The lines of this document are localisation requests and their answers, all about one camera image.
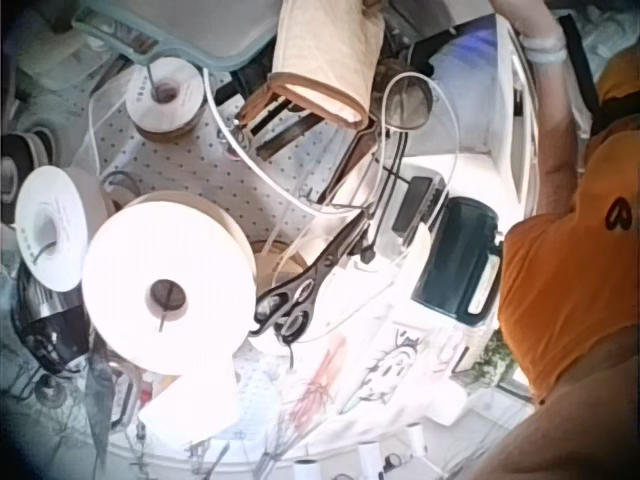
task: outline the black device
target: black device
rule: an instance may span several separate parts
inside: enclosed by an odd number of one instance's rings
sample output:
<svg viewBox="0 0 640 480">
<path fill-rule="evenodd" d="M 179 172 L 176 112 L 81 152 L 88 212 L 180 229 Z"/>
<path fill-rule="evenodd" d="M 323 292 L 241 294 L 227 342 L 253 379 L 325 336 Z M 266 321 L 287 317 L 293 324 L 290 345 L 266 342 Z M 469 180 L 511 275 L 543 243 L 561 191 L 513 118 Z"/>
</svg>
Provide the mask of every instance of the black device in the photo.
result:
<svg viewBox="0 0 640 480">
<path fill-rule="evenodd" d="M 27 289 L 32 276 L 24 263 L 18 268 L 11 322 L 20 342 L 52 375 L 67 372 L 67 365 L 89 350 L 89 320 L 84 306 L 35 318 L 28 305 Z"/>
<path fill-rule="evenodd" d="M 481 323 L 498 296 L 497 236 L 498 216 L 491 208 L 471 198 L 449 199 L 411 298 L 465 325 Z"/>
<path fill-rule="evenodd" d="M 444 190 L 444 179 L 439 175 L 411 178 L 391 226 L 391 231 L 402 239 L 403 246 L 411 244 L 420 222 L 428 222 L 434 216 Z"/>
<path fill-rule="evenodd" d="M 357 250 L 369 223 L 369 214 L 362 210 L 338 232 L 305 271 L 260 295 L 253 317 L 257 328 L 250 331 L 249 336 L 259 337 L 273 327 L 283 345 L 297 342 L 313 320 L 322 282 L 342 258 L 360 253 Z"/>
</svg>

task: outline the oven mitt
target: oven mitt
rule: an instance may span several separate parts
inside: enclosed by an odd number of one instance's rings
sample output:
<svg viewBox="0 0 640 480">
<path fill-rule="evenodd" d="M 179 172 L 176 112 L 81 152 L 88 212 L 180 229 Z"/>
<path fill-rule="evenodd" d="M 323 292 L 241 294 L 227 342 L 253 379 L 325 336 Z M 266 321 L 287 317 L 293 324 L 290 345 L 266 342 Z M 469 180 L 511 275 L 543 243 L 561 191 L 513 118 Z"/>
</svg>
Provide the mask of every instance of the oven mitt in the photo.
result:
<svg viewBox="0 0 640 480">
<path fill-rule="evenodd" d="M 364 128 L 384 36 L 384 20 L 373 4 L 284 0 L 272 73 L 238 112 L 239 124 L 246 126 L 285 97 L 338 126 Z"/>
</svg>

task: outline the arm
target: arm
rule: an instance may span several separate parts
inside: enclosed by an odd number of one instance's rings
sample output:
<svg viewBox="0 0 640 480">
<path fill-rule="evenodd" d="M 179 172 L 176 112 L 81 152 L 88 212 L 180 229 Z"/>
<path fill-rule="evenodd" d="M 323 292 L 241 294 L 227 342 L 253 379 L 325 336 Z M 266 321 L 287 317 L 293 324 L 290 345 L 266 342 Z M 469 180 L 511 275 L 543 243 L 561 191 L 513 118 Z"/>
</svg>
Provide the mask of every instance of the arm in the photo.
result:
<svg viewBox="0 0 640 480">
<path fill-rule="evenodd" d="M 522 35 L 535 39 L 562 39 L 562 29 L 543 0 L 492 0 Z M 537 213 L 558 216 L 569 212 L 577 188 L 577 135 L 565 83 L 564 65 L 535 64 L 538 91 L 538 171 L 540 195 Z"/>
<path fill-rule="evenodd" d="M 536 65 L 538 90 L 537 213 L 564 216 L 578 186 L 576 126 L 565 87 L 563 64 Z"/>
</svg>

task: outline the wrist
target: wrist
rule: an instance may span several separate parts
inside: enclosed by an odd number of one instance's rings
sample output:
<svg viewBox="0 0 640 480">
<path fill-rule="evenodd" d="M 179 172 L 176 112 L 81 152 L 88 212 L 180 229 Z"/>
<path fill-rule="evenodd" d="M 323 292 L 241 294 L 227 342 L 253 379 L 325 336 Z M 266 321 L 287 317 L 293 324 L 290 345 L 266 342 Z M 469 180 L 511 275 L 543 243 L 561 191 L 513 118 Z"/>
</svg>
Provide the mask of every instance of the wrist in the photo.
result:
<svg viewBox="0 0 640 480">
<path fill-rule="evenodd" d="M 562 28 L 548 10 L 539 15 L 532 15 L 515 25 L 521 35 L 527 38 L 552 39 L 563 38 Z"/>
</svg>

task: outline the hand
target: hand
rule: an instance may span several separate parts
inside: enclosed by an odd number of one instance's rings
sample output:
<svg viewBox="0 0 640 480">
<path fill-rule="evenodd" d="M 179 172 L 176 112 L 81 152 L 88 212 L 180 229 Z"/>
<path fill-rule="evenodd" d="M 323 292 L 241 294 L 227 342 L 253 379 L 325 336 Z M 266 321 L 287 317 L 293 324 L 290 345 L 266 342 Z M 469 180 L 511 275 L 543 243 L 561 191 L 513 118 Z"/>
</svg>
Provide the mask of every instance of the hand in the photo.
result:
<svg viewBox="0 0 640 480">
<path fill-rule="evenodd" d="M 496 13 L 506 18 L 515 30 L 529 38 L 554 38 L 562 29 L 544 0 L 490 0 Z"/>
</svg>

